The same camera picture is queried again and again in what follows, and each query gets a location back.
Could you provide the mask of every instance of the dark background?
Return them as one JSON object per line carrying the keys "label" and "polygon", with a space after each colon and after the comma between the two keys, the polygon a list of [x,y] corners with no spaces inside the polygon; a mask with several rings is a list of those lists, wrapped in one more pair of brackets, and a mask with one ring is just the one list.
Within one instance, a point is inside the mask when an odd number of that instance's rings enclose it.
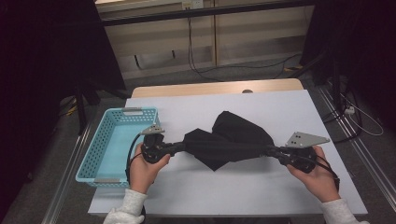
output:
{"label": "dark background", "polygon": [[[86,78],[124,89],[120,69],[91,0],[0,0],[0,219],[40,159],[58,120],[59,102],[95,90]],[[394,73],[396,6],[390,1],[318,1],[306,36],[302,64],[330,56],[314,68],[314,80],[332,76],[340,63],[385,126],[396,128]]]}
{"label": "dark background", "polygon": [[0,1],[0,219],[35,168],[50,139],[60,101],[95,90],[90,78],[124,89],[101,26],[63,26],[100,21],[90,0]]}

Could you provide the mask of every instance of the black fabric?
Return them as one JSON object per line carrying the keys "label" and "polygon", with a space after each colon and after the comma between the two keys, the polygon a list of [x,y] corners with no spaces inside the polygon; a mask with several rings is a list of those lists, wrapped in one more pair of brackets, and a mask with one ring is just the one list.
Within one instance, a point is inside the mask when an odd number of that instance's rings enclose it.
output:
{"label": "black fabric", "polygon": [[212,133],[196,129],[185,135],[183,143],[185,151],[213,171],[228,161],[258,158],[266,146],[274,145],[263,128],[228,111],[218,116]]}

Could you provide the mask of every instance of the white tabletop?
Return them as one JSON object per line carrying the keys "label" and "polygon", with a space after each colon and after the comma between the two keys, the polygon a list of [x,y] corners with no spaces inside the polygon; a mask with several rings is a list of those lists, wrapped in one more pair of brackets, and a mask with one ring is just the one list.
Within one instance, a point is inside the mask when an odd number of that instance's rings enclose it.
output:
{"label": "white tabletop", "polygon": [[[211,132],[222,111],[264,128],[276,146],[294,132],[330,137],[307,91],[274,91],[134,98],[126,107],[156,106],[167,143],[196,128]],[[332,142],[321,145],[340,176],[340,194],[355,215],[367,210]],[[122,204],[124,189],[98,189],[89,213],[105,215]],[[321,214],[319,201],[274,158],[229,162],[213,172],[192,155],[177,153],[148,191],[148,214],[159,217],[271,217]]]}

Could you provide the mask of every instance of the light blue plastic basket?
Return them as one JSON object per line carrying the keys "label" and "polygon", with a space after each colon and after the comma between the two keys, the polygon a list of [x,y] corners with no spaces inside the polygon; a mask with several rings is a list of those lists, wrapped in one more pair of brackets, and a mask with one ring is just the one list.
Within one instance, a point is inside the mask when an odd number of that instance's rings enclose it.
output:
{"label": "light blue plastic basket", "polygon": [[79,166],[76,180],[92,187],[127,188],[125,164],[129,148],[136,135],[152,124],[160,125],[155,107],[108,109]]}

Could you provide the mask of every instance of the robotic hand controller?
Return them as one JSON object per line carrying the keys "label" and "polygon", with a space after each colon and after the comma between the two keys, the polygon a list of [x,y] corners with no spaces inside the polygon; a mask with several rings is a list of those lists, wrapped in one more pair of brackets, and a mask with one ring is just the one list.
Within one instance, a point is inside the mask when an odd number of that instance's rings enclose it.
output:
{"label": "robotic hand controller", "polygon": [[[290,164],[309,174],[317,165],[317,154],[312,146],[329,141],[328,138],[312,134],[294,133],[286,147],[264,147],[263,155],[274,157],[282,165]],[[175,156],[176,153],[184,151],[184,149],[183,143],[164,143],[163,135],[154,133],[145,135],[142,154],[147,162],[156,163],[166,154]]]}

